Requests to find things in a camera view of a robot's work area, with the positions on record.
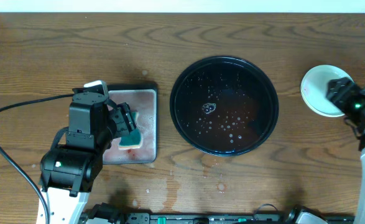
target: white bowl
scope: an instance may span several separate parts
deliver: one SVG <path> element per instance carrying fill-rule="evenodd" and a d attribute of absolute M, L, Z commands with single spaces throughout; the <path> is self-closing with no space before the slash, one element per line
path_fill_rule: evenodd
<path fill-rule="evenodd" d="M 301 81 L 301 95 L 304 102 L 315 113 L 327 117 L 344 115 L 326 98 L 327 85 L 330 80 L 348 77 L 342 69 L 332 65 L 319 65 L 311 68 Z"/>

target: black plate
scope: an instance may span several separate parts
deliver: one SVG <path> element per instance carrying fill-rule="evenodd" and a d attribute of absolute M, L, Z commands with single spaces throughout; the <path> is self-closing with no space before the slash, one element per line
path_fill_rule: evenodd
<path fill-rule="evenodd" d="M 178 77 L 170 112 L 181 136 L 197 149 L 235 156 L 261 145 L 275 128 L 279 102 L 258 67 L 240 58 L 215 56 Z"/>

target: wooden table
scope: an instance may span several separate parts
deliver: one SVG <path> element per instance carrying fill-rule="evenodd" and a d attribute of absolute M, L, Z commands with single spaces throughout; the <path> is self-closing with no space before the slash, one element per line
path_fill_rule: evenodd
<path fill-rule="evenodd" d="M 279 96 L 271 137 L 242 156 L 194 149 L 170 118 L 174 81 L 212 55 L 255 63 Z M 0 14 L 0 107 L 71 93 L 97 79 L 159 85 L 156 161 L 105 166 L 86 208 L 108 202 L 125 211 L 251 213 L 263 203 L 279 210 L 301 203 L 355 213 L 358 141 L 341 118 L 315 114 L 300 94 L 304 74 L 321 64 L 365 84 L 364 14 Z M 34 180 L 56 131 L 68 123 L 69 104 L 67 98 L 0 114 L 0 144 Z M 35 223 L 37 207 L 31 187 L 0 156 L 0 223 Z"/>

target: green sponge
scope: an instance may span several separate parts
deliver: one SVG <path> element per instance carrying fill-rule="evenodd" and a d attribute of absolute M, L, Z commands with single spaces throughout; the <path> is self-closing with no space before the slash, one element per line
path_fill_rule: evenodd
<path fill-rule="evenodd" d="M 138 112 L 131 113 L 134 121 L 137 121 Z M 138 128 L 130 132 L 129 136 L 121 137 L 119 149 L 137 149 L 142 146 L 142 136 Z"/>

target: green connector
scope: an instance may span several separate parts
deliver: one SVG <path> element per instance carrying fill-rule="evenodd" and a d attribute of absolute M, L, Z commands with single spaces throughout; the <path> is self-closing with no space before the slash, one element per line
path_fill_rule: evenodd
<path fill-rule="evenodd" d="M 165 224 L 165 217 L 157 218 L 157 224 Z"/>

